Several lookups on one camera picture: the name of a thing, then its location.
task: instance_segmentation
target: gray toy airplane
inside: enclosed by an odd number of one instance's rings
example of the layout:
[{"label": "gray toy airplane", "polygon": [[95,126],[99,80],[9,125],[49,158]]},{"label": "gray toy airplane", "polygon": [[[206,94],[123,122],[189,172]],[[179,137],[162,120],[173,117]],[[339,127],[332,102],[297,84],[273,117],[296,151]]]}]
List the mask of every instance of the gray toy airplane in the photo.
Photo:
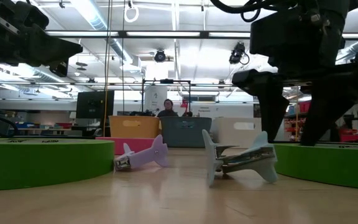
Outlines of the gray toy airplane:
[{"label": "gray toy airplane", "polygon": [[208,158],[207,181],[210,187],[213,185],[215,172],[227,174],[244,169],[256,171],[267,182],[277,181],[277,173],[274,168],[277,156],[274,145],[267,141],[267,132],[260,133],[249,149],[234,156],[222,156],[222,153],[225,149],[235,146],[222,146],[212,142],[206,130],[203,130],[203,138]]}]

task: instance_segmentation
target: green cylinder platform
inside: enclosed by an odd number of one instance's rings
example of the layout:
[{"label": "green cylinder platform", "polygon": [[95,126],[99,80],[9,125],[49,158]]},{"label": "green cylinder platform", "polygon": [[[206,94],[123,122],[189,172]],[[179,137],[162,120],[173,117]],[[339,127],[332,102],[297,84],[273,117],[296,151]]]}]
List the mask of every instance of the green cylinder platform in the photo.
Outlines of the green cylinder platform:
[{"label": "green cylinder platform", "polygon": [[114,142],[0,139],[0,190],[90,179],[112,171]]},{"label": "green cylinder platform", "polygon": [[279,174],[358,188],[358,146],[275,144]]}]

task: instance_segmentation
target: pink bin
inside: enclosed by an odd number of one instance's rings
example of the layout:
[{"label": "pink bin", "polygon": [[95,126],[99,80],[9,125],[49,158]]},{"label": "pink bin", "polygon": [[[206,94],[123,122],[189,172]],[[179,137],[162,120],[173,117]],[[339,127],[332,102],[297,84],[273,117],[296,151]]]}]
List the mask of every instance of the pink bin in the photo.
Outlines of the pink bin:
[{"label": "pink bin", "polygon": [[140,152],[144,149],[152,147],[154,139],[152,138],[110,138],[110,137],[97,137],[98,140],[114,141],[116,145],[115,155],[123,155],[124,143],[134,152]]}]

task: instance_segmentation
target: robotic arm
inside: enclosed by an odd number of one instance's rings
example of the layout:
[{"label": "robotic arm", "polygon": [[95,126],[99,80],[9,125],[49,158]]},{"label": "robotic arm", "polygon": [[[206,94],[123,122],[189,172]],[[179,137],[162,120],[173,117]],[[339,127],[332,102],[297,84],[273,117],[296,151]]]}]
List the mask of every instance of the robotic arm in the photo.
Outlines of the robotic arm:
[{"label": "robotic arm", "polygon": [[260,9],[274,10],[251,24],[250,53],[268,56],[277,73],[248,70],[234,74],[232,83],[257,96],[262,130],[273,141],[289,101],[284,86],[301,86],[311,94],[311,107],[303,128],[301,144],[314,146],[326,130],[358,103],[358,53],[353,63],[335,65],[347,13],[358,0],[250,0],[242,7],[211,2],[221,10],[242,14]]},{"label": "robotic arm", "polygon": [[[48,17],[29,3],[0,0],[0,63],[13,66],[27,63],[33,67],[47,65],[54,74],[66,76],[68,59],[81,53],[83,48],[47,35],[45,28],[48,23]],[[0,133],[0,136],[17,134],[14,123],[4,118],[0,120],[14,128],[13,134]]]}]

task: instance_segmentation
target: computer monitor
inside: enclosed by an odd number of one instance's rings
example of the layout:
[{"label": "computer monitor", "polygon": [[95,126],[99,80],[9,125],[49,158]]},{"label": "computer monitor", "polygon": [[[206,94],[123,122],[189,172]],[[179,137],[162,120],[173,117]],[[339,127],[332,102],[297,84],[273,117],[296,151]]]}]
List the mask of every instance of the computer monitor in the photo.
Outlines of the computer monitor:
[{"label": "computer monitor", "polygon": [[[78,93],[76,118],[105,119],[112,115],[114,108],[114,91],[107,91],[107,104],[105,91],[90,91]],[[106,117],[104,105],[107,105]]]}]

